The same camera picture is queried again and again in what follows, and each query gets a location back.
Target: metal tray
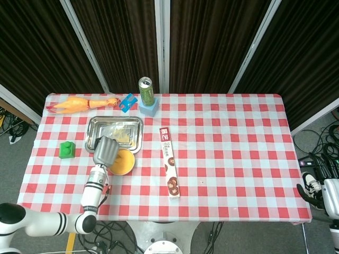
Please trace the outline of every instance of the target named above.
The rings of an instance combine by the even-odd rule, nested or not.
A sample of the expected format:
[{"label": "metal tray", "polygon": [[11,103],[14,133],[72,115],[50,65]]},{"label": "metal tray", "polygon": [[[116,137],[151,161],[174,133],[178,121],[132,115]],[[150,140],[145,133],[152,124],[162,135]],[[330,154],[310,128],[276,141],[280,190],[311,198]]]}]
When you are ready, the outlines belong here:
[{"label": "metal tray", "polygon": [[121,148],[137,153],[141,148],[142,119],[135,116],[95,116],[91,118],[85,142],[88,152],[94,152],[95,140],[102,136],[116,139]]}]

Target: green can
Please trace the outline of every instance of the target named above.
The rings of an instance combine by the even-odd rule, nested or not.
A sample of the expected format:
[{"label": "green can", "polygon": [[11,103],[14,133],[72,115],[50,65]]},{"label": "green can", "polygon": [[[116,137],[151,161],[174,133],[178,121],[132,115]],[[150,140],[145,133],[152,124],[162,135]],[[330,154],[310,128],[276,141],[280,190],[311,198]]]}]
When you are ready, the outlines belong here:
[{"label": "green can", "polygon": [[152,106],[154,104],[152,80],[148,77],[142,77],[138,84],[142,103],[145,106]]}]

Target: blue toy block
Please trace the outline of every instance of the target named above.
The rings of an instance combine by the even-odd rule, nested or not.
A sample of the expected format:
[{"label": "blue toy block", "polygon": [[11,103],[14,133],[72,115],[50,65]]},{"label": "blue toy block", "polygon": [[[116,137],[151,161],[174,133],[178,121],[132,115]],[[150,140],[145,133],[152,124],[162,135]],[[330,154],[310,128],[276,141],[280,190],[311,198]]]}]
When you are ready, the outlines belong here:
[{"label": "blue toy block", "polygon": [[159,99],[154,98],[154,104],[152,106],[145,106],[140,100],[139,109],[142,114],[153,117],[159,108]]}]

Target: rubber chicken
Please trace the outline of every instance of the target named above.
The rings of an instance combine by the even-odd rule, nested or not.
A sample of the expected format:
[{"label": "rubber chicken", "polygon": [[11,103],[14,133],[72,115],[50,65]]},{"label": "rubber chicken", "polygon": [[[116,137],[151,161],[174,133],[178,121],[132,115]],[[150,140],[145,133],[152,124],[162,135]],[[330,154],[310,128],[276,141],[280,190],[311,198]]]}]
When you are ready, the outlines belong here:
[{"label": "rubber chicken", "polygon": [[65,102],[46,106],[46,109],[50,113],[67,114],[86,111],[96,107],[117,106],[119,101],[117,98],[91,100],[71,96]]}]

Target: orange bowl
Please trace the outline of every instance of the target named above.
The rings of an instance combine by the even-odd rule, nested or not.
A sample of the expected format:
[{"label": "orange bowl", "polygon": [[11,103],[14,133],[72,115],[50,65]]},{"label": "orange bowl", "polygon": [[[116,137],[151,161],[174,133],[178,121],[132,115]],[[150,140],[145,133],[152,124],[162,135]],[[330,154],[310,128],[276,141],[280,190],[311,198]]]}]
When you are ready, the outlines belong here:
[{"label": "orange bowl", "polygon": [[128,149],[120,149],[114,164],[109,168],[110,172],[122,176],[131,172],[136,160],[134,154]]}]

